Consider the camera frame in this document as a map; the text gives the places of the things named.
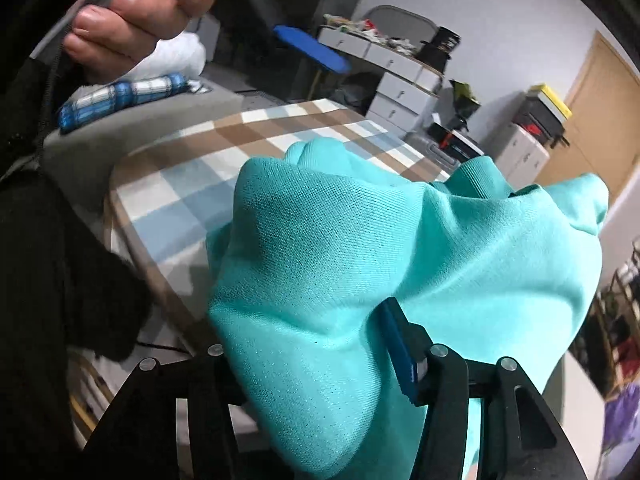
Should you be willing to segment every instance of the ironing board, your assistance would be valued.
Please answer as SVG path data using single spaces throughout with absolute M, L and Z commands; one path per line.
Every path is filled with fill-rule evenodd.
M 212 278 L 205 237 L 231 220 L 240 168 L 252 156 L 282 158 L 294 142 L 316 137 L 338 139 L 412 181 L 449 176 L 398 136 L 326 99 L 190 126 L 114 167 L 104 204 L 105 244 L 133 261 L 194 350 L 217 342 L 206 316 Z

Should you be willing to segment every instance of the teal garment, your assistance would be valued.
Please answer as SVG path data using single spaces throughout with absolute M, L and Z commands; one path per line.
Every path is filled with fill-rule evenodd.
M 409 182 L 316 139 L 242 168 L 231 224 L 207 237 L 209 317 L 258 422 L 312 478 L 409 478 L 426 410 L 400 392 L 371 315 L 467 359 L 512 356 L 542 391 L 600 275 L 607 189 L 592 174 L 511 188 L 487 157 Z M 465 475 L 479 446 L 469 405 Z

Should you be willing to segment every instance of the white drawer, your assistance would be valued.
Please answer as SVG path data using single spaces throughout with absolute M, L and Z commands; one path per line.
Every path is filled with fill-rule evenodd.
M 372 112 L 370 109 L 367 112 L 365 118 L 369 121 L 375 122 L 378 126 L 382 126 L 390 134 L 396 135 L 398 137 L 404 137 L 404 134 L 406 133 L 406 131 L 401 130 L 400 128 L 398 128 L 398 126 L 391 123 L 390 121 L 387 121 L 384 117 L 379 116 L 377 113 Z
M 369 107 L 373 113 L 378 114 L 383 119 L 395 124 L 401 130 L 408 132 L 418 122 L 419 115 L 413 113 L 409 108 L 399 105 L 382 94 L 376 94 Z
M 411 82 L 416 80 L 422 68 L 422 65 L 415 59 L 403 56 L 375 43 L 371 44 L 364 59 L 389 70 L 389 72 L 394 72 Z
M 378 93 L 393 99 L 418 115 L 433 109 L 438 98 L 412 85 L 404 79 L 386 72 L 378 85 Z
M 334 28 L 323 27 L 318 36 L 318 41 L 335 50 L 341 50 L 355 57 L 364 57 L 371 45 L 370 41 L 363 40 L 351 34 L 345 34 Z
M 422 70 L 418 74 L 418 79 L 415 80 L 418 86 L 421 86 L 429 92 L 437 92 L 441 82 L 442 76 L 440 74 L 436 74 L 425 67 L 422 67 Z

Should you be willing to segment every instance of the chair backrest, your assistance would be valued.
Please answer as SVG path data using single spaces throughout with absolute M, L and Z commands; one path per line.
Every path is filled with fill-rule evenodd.
M 371 9 L 365 16 L 378 30 L 392 38 L 407 38 L 418 46 L 421 41 L 431 41 L 438 26 L 431 20 L 390 5 Z

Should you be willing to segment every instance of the wooden door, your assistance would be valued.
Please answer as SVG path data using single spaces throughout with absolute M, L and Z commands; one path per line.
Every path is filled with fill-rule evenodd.
M 574 113 L 536 182 L 547 186 L 591 172 L 609 188 L 613 203 L 640 155 L 640 80 L 597 32 L 567 105 Z

